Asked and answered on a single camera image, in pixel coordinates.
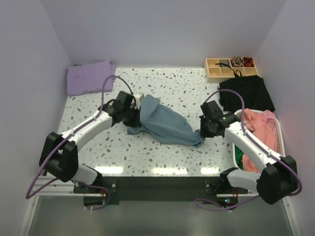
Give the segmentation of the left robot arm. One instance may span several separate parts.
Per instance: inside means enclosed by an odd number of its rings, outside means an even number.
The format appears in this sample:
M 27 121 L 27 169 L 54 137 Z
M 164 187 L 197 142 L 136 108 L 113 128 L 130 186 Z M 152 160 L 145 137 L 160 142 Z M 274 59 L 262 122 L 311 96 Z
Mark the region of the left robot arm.
M 139 127 L 143 98 L 143 93 L 120 91 L 115 99 L 102 102 L 88 119 L 76 127 L 61 134 L 50 133 L 44 143 L 40 168 L 63 182 L 79 182 L 91 193 L 98 192 L 103 185 L 102 175 L 89 166 L 79 164 L 79 151 L 99 133 L 117 123 Z

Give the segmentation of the blue t-shirt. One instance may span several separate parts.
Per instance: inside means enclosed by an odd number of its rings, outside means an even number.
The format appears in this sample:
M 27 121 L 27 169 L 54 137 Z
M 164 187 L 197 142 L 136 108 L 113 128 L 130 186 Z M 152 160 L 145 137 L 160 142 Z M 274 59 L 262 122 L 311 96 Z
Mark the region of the blue t-shirt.
M 193 130 L 179 113 L 162 105 L 158 98 L 147 94 L 141 102 L 140 127 L 127 127 L 129 135 L 150 134 L 165 145 L 200 147 L 204 144 L 199 130 Z

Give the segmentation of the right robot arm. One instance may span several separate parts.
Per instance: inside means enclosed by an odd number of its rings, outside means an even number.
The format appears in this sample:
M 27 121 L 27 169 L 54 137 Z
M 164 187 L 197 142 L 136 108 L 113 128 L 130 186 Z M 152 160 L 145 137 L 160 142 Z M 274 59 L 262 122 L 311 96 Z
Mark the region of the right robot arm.
M 259 169 L 259 173 L 233 167 L 220 174 L 218 188 L 231 193 L 235 188 L 255 191 L 268 204 L 298 193 L 300 189 L 297 164 L 293 157 L 282 156 L 267 147 L 244 124 L 244 116 L 226 114 L 216 101 L 201 106 L 200 134 L 203 138 L 222 136 L 246 154 Z

